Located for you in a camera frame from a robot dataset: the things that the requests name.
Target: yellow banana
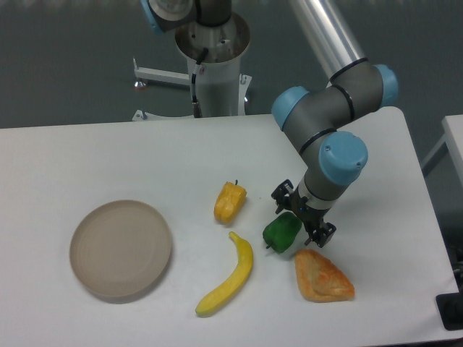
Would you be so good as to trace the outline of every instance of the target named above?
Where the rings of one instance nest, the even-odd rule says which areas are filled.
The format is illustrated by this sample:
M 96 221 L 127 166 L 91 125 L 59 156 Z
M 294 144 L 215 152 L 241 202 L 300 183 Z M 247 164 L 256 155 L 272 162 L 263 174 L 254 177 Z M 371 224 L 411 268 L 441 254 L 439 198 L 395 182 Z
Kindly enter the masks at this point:
M 251 273 L 254 257 L 250 243 L 233 231 L 229 236 L 237 247 L 238 264 L 233 273 L 197 305 L 196 313 L 200 316 L 209 316 L 222 308 L 243 287 Z

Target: bread slice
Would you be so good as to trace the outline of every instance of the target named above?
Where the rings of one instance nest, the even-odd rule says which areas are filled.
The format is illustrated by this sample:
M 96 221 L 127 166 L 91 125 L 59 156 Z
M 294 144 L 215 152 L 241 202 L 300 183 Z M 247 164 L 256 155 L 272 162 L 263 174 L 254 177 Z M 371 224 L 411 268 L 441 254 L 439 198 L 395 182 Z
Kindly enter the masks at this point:
M 354 286 L 330 259 L 311 249 L 302 249 L 294 261 L 297 285 L 305 299 L 331 302 L 354 298 Z

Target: toy pepper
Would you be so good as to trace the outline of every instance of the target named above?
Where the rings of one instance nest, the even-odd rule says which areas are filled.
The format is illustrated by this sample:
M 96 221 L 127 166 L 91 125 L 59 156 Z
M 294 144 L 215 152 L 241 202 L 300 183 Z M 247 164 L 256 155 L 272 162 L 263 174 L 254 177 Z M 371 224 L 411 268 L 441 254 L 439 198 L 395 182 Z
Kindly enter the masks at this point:
M 238 181 L 235 184 L 226 182 L 217 197 L 216 206 L 214 207 L 216 220 L 222 223 L 232 222 L 245 200 L 246 189 L 239 186 Z
M 291 212 L 280 214 L 272 223 L 263 230 L 262 236 L 267 248 L 272 248 L 277 253 L 283 253 L 296 239 L 301 230 L 302 222 Z

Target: metal leg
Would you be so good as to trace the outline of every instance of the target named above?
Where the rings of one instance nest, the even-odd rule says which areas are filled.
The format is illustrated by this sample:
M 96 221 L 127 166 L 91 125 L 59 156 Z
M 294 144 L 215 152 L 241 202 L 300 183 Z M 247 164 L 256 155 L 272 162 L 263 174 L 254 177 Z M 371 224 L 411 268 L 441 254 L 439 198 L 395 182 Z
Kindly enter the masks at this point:
M 144 89 L 146 87 L 146 81 L 155 81 L 155 82 L 165 82 L 171 83 L 174 85 L 184 85 L 190 86 L 190 77 L 188 74 L 180 74 L 178 72 L 170 72 L 164 70 L 148 69 L 146 67 L 138 67 L 135 58 L 133 59 L 134 73 L 137 78 L 135 83 L 135 88 L 138 90 Z M 238 116 L 245 116 L 245 104 L 249 100 L 247 99 L 246 93 L 247 89 L 250 86 L 252 77 L 246 74 L 241 74 L 239 76 L 239 95 L 238 95 Z M 185 117 L 165 117 L 157 116 L 155 114 L 146 113 L 142 110 L 137 110 L 132 118 L 133 121 L 153 121 L 159 119 L 177 119 Z
M 426 177 L 436 167 L 436 165 L 441 161 L 441 159 L 445 154 L 447 154 L 448 151 L 449 149 L 447 148 L 446 144 L 446 135 L 444 134 L 420 164 L 424 177 Z

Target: beige plate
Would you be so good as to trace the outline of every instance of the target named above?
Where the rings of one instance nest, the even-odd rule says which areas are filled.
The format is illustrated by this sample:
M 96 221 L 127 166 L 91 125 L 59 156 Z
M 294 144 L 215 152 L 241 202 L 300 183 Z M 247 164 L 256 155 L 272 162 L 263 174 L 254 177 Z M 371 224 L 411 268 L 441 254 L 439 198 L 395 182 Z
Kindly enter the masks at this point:
M 146 294 L 163 272 L 172 239 L 162 215 L 142 202 L 100 206 L 77 227 L 69 257 L 80 282 L 107 301 Z

